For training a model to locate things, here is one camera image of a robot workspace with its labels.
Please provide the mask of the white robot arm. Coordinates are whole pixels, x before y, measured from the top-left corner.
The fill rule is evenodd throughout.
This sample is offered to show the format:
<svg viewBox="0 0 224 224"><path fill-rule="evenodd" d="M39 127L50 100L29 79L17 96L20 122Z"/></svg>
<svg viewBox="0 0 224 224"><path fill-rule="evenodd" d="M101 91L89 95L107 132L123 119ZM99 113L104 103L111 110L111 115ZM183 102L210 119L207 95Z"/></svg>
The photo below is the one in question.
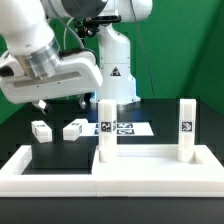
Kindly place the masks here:
<svg viewBox="0 0 224 224"><path fill-rule="evenodd" d="M49 99L78 96L140 101L131 74L130 41L113 25L145 20L152 0L0 0L0 91L13 104L42 111Z"/></svg>

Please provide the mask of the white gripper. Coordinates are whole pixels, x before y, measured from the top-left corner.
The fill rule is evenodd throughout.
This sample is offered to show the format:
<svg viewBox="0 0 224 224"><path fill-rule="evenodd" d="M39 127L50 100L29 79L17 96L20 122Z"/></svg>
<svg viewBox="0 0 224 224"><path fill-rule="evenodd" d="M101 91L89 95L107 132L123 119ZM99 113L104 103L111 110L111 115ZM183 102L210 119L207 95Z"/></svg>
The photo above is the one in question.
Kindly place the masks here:
<svg viewBox="0 0 224 224"><path fill-rule="evenodd" d="M0 89L11 103L33 102L47 115L50 105L43 100L81 94L78 104L84 110L86 101L83 93L94 92L102 82L95 56L91 52L81 52L64 57L51 78L34 80L24 75L4 77L0 81Z"/></svg>

